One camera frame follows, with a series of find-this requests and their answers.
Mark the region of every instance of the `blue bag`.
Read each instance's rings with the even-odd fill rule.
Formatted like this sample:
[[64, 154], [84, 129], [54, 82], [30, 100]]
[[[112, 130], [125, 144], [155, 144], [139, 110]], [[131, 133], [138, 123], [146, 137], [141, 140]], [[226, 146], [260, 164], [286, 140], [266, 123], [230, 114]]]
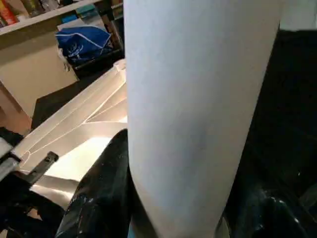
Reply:
[[64, 57], [74, 65], [85, 63], [111, 50], [107, 46], [110, 33], [96, 26], [64, 28], [55, 36]]

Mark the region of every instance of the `white shelf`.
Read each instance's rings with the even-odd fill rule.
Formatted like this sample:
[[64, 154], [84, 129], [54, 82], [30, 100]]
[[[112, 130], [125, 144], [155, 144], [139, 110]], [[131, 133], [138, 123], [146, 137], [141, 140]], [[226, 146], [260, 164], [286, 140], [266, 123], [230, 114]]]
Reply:
[[81, 1], [79, 1], [77, 3], [73, 3], [73, 4], [70, 4], [70, 5], [67, 5], [67, 6], [64, 6], [64, 7], [61, 7], [61, 8], [58, 8], [58, 9], [43, 13], [41, 15], [26, 19], [24, 21], [17, 22], [17, 23], [15, 23], [13, 25], [5, 26], [3, 28], [0, 28], [0, 36], [4, 35], [4, 34], [7, 34], [7, 33], [11, 32], [11, 31], [19, 30], [21, 28], [36, 24], [36, 23], [41, 22], [41, 21], [45, 21], [45, 20], [53, 18], [55, 16], [59, 16], [59, 15], [62, 15], [64, 13], [73, 11], [73, 10], [79, 8], [79, 7], [82, 7], [82, 6], [91, 4], [91, 3], [96, 3], [96, 2], [99, 2], [99, 1], [101, 1], [101, 0], [81, 0]]

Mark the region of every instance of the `white cylinder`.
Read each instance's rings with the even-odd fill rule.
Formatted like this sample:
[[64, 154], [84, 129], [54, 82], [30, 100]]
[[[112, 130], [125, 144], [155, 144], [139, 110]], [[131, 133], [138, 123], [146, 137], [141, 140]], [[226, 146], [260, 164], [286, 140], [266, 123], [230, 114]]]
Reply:
[[160, 237], [212, 237], [276, 31], [279, 0], [125, 0], [131, 174]]

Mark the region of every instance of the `book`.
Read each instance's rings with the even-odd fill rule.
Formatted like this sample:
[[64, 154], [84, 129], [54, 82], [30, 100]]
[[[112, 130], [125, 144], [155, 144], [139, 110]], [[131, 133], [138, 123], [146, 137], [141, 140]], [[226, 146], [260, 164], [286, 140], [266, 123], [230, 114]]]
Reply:
[[22, 0], [22, 2], [31, 17], [44, 13], [39, 0]]
[[29, 13], [21, 0], [5, 0], [5, 2], [19, 21], [29, 17]]
[[6, 21], [0, 15], [0, 27], [6, 26]]
[[12, 25], [17, 22], [16, 17], [8, 8], [4, 0], [0, 0], [0, 15], [6, 21], [8, 25]]

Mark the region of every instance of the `black surface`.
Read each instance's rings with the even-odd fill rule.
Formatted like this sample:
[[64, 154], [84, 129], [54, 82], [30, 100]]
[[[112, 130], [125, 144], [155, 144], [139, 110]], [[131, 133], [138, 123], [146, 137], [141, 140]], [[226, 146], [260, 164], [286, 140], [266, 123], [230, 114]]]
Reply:
[[132, 202], [128, 163], [127, 130], [123, 130], [80, 181], [56, 238], [127, 237]]
[[234, 238], [317, 237], [317, 32], [277, 35], [225, 213]]

